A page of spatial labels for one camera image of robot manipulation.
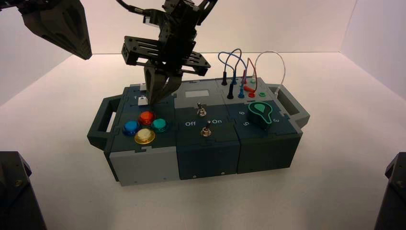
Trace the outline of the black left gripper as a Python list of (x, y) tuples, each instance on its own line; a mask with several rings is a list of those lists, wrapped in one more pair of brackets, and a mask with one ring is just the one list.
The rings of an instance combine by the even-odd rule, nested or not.
[(0, 10), (12, 7), (35, 35), (84, 60), (92, 56), (86, 14), (79, 0), (0, 1)]

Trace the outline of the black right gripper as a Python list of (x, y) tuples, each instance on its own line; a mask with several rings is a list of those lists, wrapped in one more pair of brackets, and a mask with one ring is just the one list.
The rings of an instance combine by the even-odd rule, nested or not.
[(197, 31), (206, 16), (187, 16), (176, 22), (168, 16), (144, 16), (143, 23), (160, 29), (158, 40), (125, 36), (122, 56), (127, 65), (144, 66), (147, 97), (150, 105), (156, 104), (176, 91), (182, 74), (167, 74), (163, 68), (172, 68), (204, 76), (210, 64), (195, 52)]

